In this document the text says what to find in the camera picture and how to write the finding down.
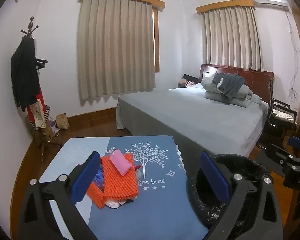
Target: black jacket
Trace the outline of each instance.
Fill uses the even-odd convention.
[[[40,94],[39,76],[36,69],[34,39],[24,36],[11,57],[12,90],[17,106],[22,111],[37,102]]]

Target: silver screw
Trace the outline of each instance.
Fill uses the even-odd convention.
[[[59,176],[60,181],[66,181],[67,178],[68,178],[68,176],[64,175],[64,174]]]
[[[240,174],[238,174],[238,173],[234,174],[233,177],[236,180],[241,180],[242,179],[242,176]]]
[[[31,179],[30,185],[35,185],[36,183],[37,183],[37,180],[36,180],[36,179]]]
[[[270,183],[271,183],[271,179],[268,178],[268,177],[266,177],[266,178],[264,179],[264,181],[265,181],[266,184],[270,184]]]

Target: wooden headboard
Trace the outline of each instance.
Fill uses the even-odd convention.
[[[199,80],[204,77],[212,77],[217,73],[236,73],[247,81],[247,86],[252,92],[262,98],[263,101],[270,102],[269,82],[274,80],[274,73],[267,71],[255,71],[238,67],[202,64]]]

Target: tree print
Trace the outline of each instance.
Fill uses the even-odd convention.
[[[138,145],[131,144],[131,146],[134,149],[131,150],[126,149],[125,153],[132,153],[134,160],[139,161],[141,163],[144,179],[146,178],[146,165],[148,162],[157,163],[163,169],[164,168],[163,160],[169,159],[166,156],[167,150],[160,150],[160,147],[158,147],[158,145],[156,145],[154,149],[151,147],[151,144],[148,142],[145,144],[138,143]]]

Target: orange cloth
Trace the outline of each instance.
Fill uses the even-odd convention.
[[[124,157],[133,163],[133,155],[127,153]],[[103,208],[107,199],[121,200],[138,196],[139,189],[134,166],[122,176],[113,163],[110,156],[101,158],[104,174],[104,192],[102,192],[94,182],[88,188],[87,194],[98,208]]]

